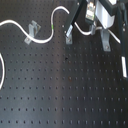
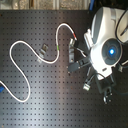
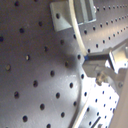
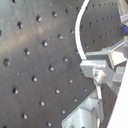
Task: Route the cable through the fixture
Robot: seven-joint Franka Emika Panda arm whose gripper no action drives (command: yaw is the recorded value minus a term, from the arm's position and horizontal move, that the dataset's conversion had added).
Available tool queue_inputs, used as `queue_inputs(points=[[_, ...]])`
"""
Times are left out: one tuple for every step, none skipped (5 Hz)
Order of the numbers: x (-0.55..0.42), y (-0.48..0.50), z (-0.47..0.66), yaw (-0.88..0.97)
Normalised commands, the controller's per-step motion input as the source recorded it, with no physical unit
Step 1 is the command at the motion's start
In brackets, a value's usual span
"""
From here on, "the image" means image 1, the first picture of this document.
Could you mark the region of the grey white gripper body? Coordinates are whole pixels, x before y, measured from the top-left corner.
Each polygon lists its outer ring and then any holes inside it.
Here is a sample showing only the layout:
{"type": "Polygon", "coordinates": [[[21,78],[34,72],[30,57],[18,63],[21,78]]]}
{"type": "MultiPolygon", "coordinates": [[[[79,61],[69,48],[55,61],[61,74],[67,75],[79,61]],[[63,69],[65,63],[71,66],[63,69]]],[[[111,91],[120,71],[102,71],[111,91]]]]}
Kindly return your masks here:
{"type": "Polygon", "coordinates": [[[114,24],[115,17],[109,14],[103,5],[104,1],[105,0],[86,0],[87,8],[85,19],[90,22],[94,22],[95,19],[98,19],[103,28],[107,29],[114,24]]]}

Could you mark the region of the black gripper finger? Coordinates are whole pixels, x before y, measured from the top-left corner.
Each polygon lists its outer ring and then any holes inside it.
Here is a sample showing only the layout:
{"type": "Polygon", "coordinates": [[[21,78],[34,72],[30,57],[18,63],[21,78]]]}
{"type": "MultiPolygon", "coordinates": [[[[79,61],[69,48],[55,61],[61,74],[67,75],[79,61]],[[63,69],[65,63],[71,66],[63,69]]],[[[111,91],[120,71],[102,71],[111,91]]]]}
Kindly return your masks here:
{"type": "Polygon", "coordinates": [[[121,43],[121,62],[122,62],[122,73],[125,79],[128,79],[128,19],[127,10],[124,3],[117,3],[114,6],[115,15],[118,18],[119,36],[121,43]]]}
{"type": "Polygon", "coordinates": [[[64,33],[66,37],[70,35],[72,27],[74,26],[82,7],[85,5],[85,2],[86,0],[76,0],[74,5],[72,6],[64,27],[64,33]]]}

